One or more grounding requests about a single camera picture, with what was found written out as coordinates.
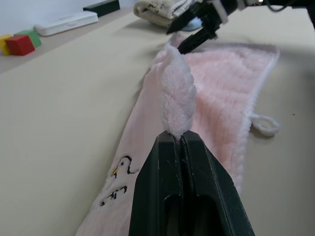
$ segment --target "towel fabric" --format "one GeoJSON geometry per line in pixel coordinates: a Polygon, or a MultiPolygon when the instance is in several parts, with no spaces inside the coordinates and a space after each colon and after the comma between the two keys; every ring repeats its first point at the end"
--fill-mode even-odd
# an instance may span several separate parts
{"type": "Polygon", "coordinates": [[[172,37],[154,59],[106,184],[77,236],[128,235],[135,181],[156,136],[165,129],[178,135],[191,126],[191,119],[191,130],[200,135],[240,190],[253,108],[278,51],[268,45],[207,42],[183,56],[173,47],[181,40],[178,35],[172,37]],[[188,95],[181,103],[178,98],[184,91],[188,95]],[[195,106],[189,101],[193,98],[195,106]],[[175,127],[176,120],[182,125],[175,127]]]}
{"type": "Polygon", "coordinates": [[[140,0],[134,5],[133,12],[142,19],[168,27],[193,2],[194,0],[140,0]]]}

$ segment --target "white wall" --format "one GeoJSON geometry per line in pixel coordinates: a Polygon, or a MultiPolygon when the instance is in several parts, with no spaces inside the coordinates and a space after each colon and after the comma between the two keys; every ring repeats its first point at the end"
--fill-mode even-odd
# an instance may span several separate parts
{"type": "MultiPolygon", "coordinates": [[[[82,11],[84,6],[104,0],[0,0],[0,35],[27,30],[36,22],[82,11]]],[[[120,0],[121,7],[134,0],[120,0]]]]}

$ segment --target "green block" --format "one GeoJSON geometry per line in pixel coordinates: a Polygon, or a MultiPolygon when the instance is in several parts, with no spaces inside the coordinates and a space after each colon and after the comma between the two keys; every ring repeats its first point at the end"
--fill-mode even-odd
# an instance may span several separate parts
{"type": "Polygon", "coordinates": [[[39,39],[39,36],[38,36],[37,32],[34,30],[24,30],[24,31],[21,31],[21,32],[14,34],[14,36],[16,36],[16,35],[28,35],[35,48],[37,48],[41,45],[41,41],[39,39]]]}

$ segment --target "yellow beak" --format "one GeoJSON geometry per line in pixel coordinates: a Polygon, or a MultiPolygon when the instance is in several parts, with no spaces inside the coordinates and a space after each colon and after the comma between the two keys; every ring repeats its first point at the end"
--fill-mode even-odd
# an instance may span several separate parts
{"type": "Polygon", "coordinates": [[[117,174],[117,171],[118,171],[118,168],[116,168],[116,169],[114,170],[114,172],[112,173],[112,176],[114,176],[115,174],[117,174]]]}

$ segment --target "yellow block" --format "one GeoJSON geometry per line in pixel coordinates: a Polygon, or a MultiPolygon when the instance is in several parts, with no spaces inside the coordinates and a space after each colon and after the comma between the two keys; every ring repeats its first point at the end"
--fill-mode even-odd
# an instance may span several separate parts
{"type": "Polygon", "coordinates": [[[12,37],[10,34],[0,36],[0,49],[5,56],[10,55],[10,50],[4,40],[10,37],[12,37]]]}

